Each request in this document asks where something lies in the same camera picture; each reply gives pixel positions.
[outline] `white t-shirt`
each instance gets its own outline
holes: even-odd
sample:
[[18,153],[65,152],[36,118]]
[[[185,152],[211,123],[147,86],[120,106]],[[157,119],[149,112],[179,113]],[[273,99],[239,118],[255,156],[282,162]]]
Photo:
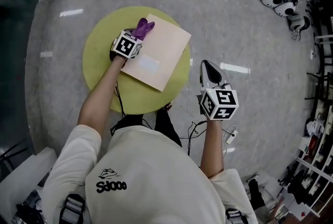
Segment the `white t-shirt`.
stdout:
[[175,142],[143,126],[117,130],[97,163],[100,144],[90,127],[71,132],[43,190],[49,223],[80,185],[93,224],[225,223],[225,208],[258,223],[235,169],[208,179]]

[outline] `person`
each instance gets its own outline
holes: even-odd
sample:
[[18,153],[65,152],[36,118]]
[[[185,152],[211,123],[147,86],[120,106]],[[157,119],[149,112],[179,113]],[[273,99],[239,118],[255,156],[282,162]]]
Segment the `person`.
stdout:
[[[238,172],[224,169],[221,121],[207,119],[200,167],[181,148],[167,108],[157,112],[155,130],[142,126],[141,115],[126,116],[97,162],[125,61],[116,56],[85,100],[45,182],[42,210],[48,223],[82,223],[88,216],[92,223],[226,223],[230,209],[258,223]],[[73,202],[69,194],[82,200]],[[85,204],[83,216],[78,204]]]
[[275,215],[279,210],[281,204],[283,203],[284,198],[282,197],[273,209],[273,211],[270,212],[269,209],[265,206],[265,202],[262,198],[261,193],[259,192],[258,182],[256,181],[258,177],[259,175],[257,174],[247,180],[251,195],[250,202],[255,212],[255,215],[257,216],[260,223],[277,224],[277,221],[275,220]]

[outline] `white cable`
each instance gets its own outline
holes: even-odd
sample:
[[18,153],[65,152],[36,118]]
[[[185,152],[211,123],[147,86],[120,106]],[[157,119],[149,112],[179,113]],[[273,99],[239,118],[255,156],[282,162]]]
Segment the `white cable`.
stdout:
[[224,142],[224,146],[225,146],[225,153],[224,153],[223,158],[225,157],[225,155],[226,155],[227,152],[228,152],[228,148],[227,148],[227,145],[226,145],[226,143],[225,143],[225,135],[226,135],[226,133],[229,133],[228,130],[229,130],[231,127],[235,127],[234,131],[237,130],[237,126],[236,126],[236,125],[231,125],[231,126],[229,126],[229,127],[225,130],[224,135],[223,135],[223,142]]

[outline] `green round table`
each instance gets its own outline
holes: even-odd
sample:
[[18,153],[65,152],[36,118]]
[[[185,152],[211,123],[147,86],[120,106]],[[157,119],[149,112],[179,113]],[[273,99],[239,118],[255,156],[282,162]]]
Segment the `green round table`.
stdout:
[[[83,74],[90,90],[94,88],[111,64],[110,47],[113,40],[126,28],[135,28],[139,19],[153,14],[179,27],[170,16],[151,7],[130,6],[112,12],[102,19],[89,35],[83,51]],[[190,68],[188,45],[180,57],[163,92],[120,72],[118,86],[126,114],[138,115],[156,111],[174,100],[188,80]],[[121,112],[119,99],[114,95],[111,109]]]

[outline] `shirt sleeve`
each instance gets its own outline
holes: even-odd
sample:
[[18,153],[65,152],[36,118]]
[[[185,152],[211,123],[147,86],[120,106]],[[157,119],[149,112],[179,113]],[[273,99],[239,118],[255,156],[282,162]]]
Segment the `shirt sleeve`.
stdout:
[[76,126],[47,178],[42,193],[42,210],[48,223],[59,223],[67,195],[83,186],[97,164],[101,145],[99,133],[85,125]]
[[234,208],[246,215],[249,224],[258,224],[257,218],[236,169],[224,170],[209,179],[226,209]]

